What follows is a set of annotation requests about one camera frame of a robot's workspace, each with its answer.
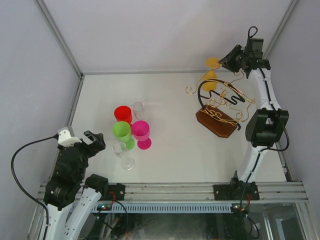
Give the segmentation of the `yellow wine glass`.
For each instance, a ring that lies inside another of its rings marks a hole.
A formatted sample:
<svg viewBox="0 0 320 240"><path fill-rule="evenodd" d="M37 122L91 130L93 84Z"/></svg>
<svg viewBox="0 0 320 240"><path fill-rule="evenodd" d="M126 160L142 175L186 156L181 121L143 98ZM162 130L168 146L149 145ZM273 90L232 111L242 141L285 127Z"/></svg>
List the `yellow wine glass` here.
<svg viewBox="0 0 320 240"><path fill-rule="evenodd" d="M207 67L210 68L210 70L203 76L203 81L207 81L208 79L216 79L217 75L215 73L215 70L219 69L221 65L219 64L219 59L216 57L208 58L205 61L205 64ZM210 92L211 90L215 90L217 87L217 83L215 81L209 81L202 85L202 90L205 92Z"/></svg>

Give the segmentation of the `green wine glass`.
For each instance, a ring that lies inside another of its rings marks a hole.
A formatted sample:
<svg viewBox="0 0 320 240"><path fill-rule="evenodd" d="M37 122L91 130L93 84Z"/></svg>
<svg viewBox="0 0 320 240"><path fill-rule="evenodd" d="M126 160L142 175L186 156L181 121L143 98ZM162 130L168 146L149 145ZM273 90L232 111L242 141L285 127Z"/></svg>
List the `green wine glass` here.
<svg viewBox="0 0 320 240"><path fill-rule="evenodd" d="M132 138L131 125L125 121L118 121L112 128L113 135L118 141L125 143L130 151L135 147L135 141Z"/></svg>

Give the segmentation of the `clear wine glass back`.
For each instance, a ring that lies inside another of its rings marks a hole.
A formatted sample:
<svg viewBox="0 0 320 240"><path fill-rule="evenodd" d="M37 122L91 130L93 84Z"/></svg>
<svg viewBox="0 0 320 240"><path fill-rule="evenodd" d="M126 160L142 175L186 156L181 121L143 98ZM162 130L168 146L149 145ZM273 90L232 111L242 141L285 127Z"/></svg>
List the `clear wine glass back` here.
<svg viewBox="0 0 320 240"><path fill-rule="evenodd" d="M135 161L133 158L131 158L128 154L127 146L124 142L117 141L112 146L113 152L116 156L118 156L121 159L121 167L124 170L132 170L135 166Z"/></svg>

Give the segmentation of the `clear wine glass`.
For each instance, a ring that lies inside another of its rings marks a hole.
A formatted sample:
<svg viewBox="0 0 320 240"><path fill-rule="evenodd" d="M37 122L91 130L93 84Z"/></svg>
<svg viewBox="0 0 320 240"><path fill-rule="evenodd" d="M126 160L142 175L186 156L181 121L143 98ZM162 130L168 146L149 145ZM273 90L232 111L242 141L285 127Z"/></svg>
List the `clear wine glass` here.
<svg viewBox="0 0 320 240"><path fill-rule="evenodd" d="M116 156L118 156L121 159L121 167L124 170L132 170L135 166L135 161L133 158L131 158L128 154L127 146L124 142L117 141L112 146L113 152Z"/></svg>
<svg viewBox="0 0 320 240"><path fill-rule="evenodd" d="M135 118L138 121L145 119L145 108L144 108L144 104L142 102L137 101L137 102L133 103L132 111L133 111Z"/></svg>

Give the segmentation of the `red wine glass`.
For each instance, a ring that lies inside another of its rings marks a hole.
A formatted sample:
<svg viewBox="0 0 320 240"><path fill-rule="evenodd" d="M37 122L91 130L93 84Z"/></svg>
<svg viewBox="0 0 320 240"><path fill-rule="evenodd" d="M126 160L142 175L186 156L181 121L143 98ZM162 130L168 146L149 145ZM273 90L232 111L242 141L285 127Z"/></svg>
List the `red wine glass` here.
<svg viewBox="0 0 320 240"><path fill-rule="evenodd" d="M118 122L132 123L132 110L126 105L121 105L114 110L114 117Z"/></svg>

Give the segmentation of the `pink wine glass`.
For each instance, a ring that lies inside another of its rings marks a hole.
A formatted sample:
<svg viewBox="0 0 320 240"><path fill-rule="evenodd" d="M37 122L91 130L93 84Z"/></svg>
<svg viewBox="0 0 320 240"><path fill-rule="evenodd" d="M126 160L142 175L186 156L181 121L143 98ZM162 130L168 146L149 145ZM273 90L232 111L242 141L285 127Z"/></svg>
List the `pink wine glass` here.
<svg viewBox="0 0 320 240"><path fill-rule="evenodd" d="M138 120L131 126L131 132L137 140L137 146L141 150L147 150L152 145L150 139L150 125L144 120Z"/></svg>

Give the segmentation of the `clear wine glass front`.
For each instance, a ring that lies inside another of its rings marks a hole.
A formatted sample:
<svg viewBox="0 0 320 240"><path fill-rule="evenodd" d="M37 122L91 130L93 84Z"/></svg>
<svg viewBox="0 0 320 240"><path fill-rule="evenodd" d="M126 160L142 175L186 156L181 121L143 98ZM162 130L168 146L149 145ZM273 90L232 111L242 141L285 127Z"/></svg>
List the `clear wine glass front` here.
<svg viewBox="0 0 320 240"><path fill-rule="evenodd" d="M144 104L142 102L137 101L137 102L133 103L132 111L133 111L135 118L138 121L145 119L145 108L144 108Z"/></svg>

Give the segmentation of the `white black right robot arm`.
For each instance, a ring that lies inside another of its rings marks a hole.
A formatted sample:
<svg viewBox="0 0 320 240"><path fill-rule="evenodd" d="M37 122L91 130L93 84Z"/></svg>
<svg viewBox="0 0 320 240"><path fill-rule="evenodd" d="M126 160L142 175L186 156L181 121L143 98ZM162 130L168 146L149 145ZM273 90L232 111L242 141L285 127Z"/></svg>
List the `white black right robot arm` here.
<svg viewBox="0 0 320 240"><path fill-rule="evenodd" d="M233 50L219 61L222 67L237 73L245 72L246 78L254 87L257 110L245 128L248 147L243 163L235 171L229 184L216 184L214 198L218 201L241 201L247 197L259 200L256 176L267 152L274 151L275 143L282 135L287 135L286 124L289 112L283 110L274 93L271 83L271 66L263 58L262 38L248 37L245 48L236 45Z"/></svg>

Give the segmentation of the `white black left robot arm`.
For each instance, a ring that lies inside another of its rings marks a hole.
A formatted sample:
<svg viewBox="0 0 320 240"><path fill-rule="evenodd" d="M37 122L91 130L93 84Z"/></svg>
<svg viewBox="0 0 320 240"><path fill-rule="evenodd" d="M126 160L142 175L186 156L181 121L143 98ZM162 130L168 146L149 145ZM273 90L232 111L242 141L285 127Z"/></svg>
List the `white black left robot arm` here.
<svg viewBox="0 0 320 240"><path fill-rule="evenodd" d="M75 137L71 128L58 132L59 155L43 199L46 211L40 235L45 240L76 240L94 205L109 196L106 177L85 177L89 158L106 148L104 135L89 130L83 134L90 144Z"/></svg>

